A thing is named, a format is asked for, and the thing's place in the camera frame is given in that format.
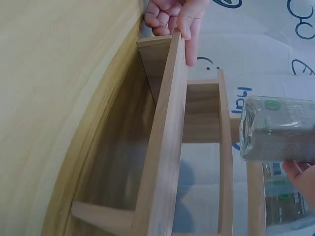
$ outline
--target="hand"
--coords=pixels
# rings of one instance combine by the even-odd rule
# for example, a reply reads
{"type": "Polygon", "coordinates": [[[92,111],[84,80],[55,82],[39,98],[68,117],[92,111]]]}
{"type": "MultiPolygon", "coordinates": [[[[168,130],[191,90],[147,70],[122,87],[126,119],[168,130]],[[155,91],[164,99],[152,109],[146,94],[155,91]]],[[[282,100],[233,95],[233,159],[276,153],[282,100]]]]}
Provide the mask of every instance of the hand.
{"type": "Polygon", "coordinates": [[[311,209],[315,211],[315,162],[283,162],[282,167],[293,186],[302,194],[311,209]]]}
{"type": "Polygon", "coordinates": [[[144,21],[155,36],[172,34],[178,27],[186,40],[186,64],[197,60],[198,39],[204,9],[210,0],[149,0],[144,21]]]}

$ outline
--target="wooden shelf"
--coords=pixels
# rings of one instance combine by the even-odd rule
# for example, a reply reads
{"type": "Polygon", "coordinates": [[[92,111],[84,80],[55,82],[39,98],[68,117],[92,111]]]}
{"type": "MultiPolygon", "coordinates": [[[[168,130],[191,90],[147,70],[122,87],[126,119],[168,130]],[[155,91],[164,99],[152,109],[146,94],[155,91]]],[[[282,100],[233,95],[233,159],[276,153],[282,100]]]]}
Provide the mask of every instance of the wooden shelf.
{"type": "MultiPolygon", "coordinates": [[[[238,141],[240,118],[229,116],[223,71],[218,68],[217,80],[188,80],[185,42],[178,31],[173,37],[139,39],[137,45],[156,111],[135,210],[126,211],[74,202],[72,214],[118,236],[171,235],[181,144],[220,143],[217,235],[232,236],[232,141],[238,141]]],[[[248,164],[250,235],[263,235],[264,213],[261,201],[264,196],[261,171],[259,165],[248,164]]]]}

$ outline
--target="light wood surface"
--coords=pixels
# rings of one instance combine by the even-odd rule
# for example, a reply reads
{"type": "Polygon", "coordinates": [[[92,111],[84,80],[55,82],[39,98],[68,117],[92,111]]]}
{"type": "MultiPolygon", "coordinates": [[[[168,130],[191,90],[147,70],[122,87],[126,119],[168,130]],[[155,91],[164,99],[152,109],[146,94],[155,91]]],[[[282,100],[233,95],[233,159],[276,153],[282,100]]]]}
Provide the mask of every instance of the light wood surface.
{"type": "MultiPolygon", "coordinates": [[[[188,80],[183,143],[219,143],[218,80],[188,80]]],[[[240,116],[230,117],[232,141],[239,141],[240,116]]]]}
{"type": "MultiPolygon", "coordinates": [[[[143,6],[139,0],[0,5],[0,235],[36,236],[86,106],[143,6]]],[[[116,83],[107,81],[106,94],[116,83]]]]}
{"type": "Polygon", "coordinates": [[[135,209],[140,177],[128,167],[137,163],[135,168],[142,168],[155,111],[136,47],[139,24],[140,20],[119,47],[82,117],[42,235],[111,235],[69,215],[72,200],[135,209]]]}
{"type": "Polygon", "coordinates": [[[230,116],[224,74],[218,69],[220,124],[220,200],[218,232],[232,236],[233,232],[233,155],[230,116]]]}
{"type": "Polygon", "coordinates": [[[265,236],[265,185],[261,163],[247,162],[248,235],[265,236]]]}
{"type": "Polygon", "coordinates": [[[166,35],[140,38],[137,42],[155,104],[158,102],[171,39],[171,35],[166,35]]]}
{"type": "Polygon", "coordinates": [[[175,31],[165,65],[133,226],[139,236],[172,233],[184,125],[185,41],[175,31]]]}

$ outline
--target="clear plastic packaging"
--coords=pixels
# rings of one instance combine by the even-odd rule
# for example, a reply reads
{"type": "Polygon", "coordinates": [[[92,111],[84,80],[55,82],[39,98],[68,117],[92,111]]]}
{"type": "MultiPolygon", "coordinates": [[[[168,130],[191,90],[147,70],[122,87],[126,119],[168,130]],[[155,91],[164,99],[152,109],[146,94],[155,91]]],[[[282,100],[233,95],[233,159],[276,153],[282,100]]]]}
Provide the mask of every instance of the clear plastic packaging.
{"type": "Polygon", "coordinates": [[[247,161],[314,161],[315,101],[247,97],[239,131],[247,161]]]}
{"type": "Polygon", "coordinates": [[[262,164],[265,182],[266,227],[268,235],[299,230],[315,224],[314,213],[303,196],[293,188],[282,163],[262,164]]]}

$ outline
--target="plastic wrap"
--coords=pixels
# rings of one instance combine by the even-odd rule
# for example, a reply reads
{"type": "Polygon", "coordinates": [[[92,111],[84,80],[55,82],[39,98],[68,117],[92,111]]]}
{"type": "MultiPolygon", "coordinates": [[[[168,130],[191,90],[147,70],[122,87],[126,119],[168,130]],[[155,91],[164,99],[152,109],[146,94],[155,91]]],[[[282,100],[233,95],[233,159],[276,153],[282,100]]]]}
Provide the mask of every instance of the plastic wrap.
{"type": "Polygon", "coordinates": [[[315,160],[315,101],[250,96],[240,123],[247,161],[315,160]]]}

